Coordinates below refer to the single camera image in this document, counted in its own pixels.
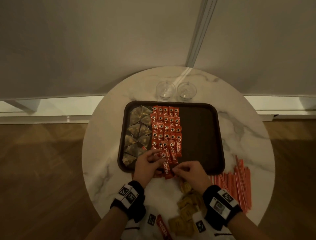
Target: wooden floor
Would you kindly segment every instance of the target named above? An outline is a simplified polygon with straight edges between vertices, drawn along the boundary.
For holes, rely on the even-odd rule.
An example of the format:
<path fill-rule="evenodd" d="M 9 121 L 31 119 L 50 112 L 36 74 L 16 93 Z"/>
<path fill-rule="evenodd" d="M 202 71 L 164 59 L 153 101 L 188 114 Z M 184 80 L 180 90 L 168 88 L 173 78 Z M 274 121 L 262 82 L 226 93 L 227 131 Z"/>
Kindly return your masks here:
<path fill-rule="evenodd" d="M 316 121 L 265 125 L 276 180 L 259 226 L 272 239 L 315 239 Z M 0 125 L 0 239 L 84 239 L 98 223 L 82 176 L 86 126 Z"/>

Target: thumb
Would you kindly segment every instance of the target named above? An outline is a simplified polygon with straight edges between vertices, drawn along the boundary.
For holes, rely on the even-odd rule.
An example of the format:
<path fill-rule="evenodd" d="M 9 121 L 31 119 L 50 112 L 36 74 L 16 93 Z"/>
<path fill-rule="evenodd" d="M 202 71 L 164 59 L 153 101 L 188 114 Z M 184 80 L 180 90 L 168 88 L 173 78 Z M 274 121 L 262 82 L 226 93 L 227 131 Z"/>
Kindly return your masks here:
<path fill-rule="evenodd" d="M 185 180 L 187 180 L 187 178 L 189 177 L 189 174 L 190 174 L 189 172 L 183 171 L 182 169 L 177 168 L 177 167 L 174 167 L 174 168 L 172 169 L 172 171 L 173 171 L 175 174 L 177 174 L 178 176 L 184 178 Z"/>
<path fill-rule="evenodd" d="M 154 169 L 159 168 L 164 162 L 165 162 L 165 158 L 161 158 L 159 160 L 157 160 L 156 162 L 152 163 Z"/>

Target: wall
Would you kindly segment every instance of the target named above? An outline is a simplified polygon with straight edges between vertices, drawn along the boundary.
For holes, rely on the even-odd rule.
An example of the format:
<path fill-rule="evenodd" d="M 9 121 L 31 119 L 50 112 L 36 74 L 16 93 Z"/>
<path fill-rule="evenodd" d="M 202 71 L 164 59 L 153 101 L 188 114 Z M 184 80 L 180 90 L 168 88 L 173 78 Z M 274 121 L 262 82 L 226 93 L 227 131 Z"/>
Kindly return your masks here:
<path fill-rule="evenodd" d="M 194 67 L 248 95 L 316 96 L 314 0 L 220 0 Z"/>
<path fill-rule="evenodd" d="M 201 0 L 0 3 L 0 100 L 96 95 L 184 66 Z"/>

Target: tray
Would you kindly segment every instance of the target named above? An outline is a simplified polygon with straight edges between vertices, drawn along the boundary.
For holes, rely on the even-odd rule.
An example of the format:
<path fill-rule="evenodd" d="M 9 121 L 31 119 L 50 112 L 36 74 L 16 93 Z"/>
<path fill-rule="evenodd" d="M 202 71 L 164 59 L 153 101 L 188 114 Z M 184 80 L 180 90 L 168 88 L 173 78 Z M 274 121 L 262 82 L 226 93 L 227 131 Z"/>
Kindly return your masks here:
<path fill-rule="evenodd" d="M 125 150 L 125 135 L 130 135 L 127 130 L 130 122 L 130 112 L 141 105 L 145 107 L 155 105 L 179 107 L 180 124 L 182 126 L 182 157 L 178 157 L 178 162 L 199 161 L 208 175 L 217 175 L 224 171 L 225 159 L 222 138 L 217 111 L 212 105 L 150 101 L 132 101 L 125 107 L 118 151 L 118 165 L 122 171 L 132 173 L 135 169 L 135 162 L 125 166 L 122 159 Z"/>

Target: table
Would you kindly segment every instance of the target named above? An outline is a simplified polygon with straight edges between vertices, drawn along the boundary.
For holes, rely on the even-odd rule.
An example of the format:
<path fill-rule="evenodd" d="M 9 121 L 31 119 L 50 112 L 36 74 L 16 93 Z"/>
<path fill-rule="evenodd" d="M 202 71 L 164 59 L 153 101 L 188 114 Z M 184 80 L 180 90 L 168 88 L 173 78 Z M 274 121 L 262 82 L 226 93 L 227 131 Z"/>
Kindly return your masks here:
<path fill-rule="evenodd" d="M 256 111 L 235 88 L 204 71 L 165 66 L 136 73 L 116 85 L 99 103 L 83 140 L 82 169 L 89 197 L 100 217 L 109 210 L 120 187 L 131 174 L 117 164 L 125 106 L 134 100 L 159 101 L 155 87 L 159 81 L 177 85 L 192 82 L 197 88 L 196 103 L 209 103 L 218 112 L 226 161 L 225 172 L 233 171 L 235 155 L 244 159 L 251 171 L 252 209 L 247 216 L 259 224 L 271 199 L 275 163 L 269 135 Z M 174 96 L 168 101 L 182 102 Z M 182 193 L 175 180 L 155 178 L 145 189 L 145 204 L 155 206 L 163 219 L 178 215 L 176 202 Z"/>

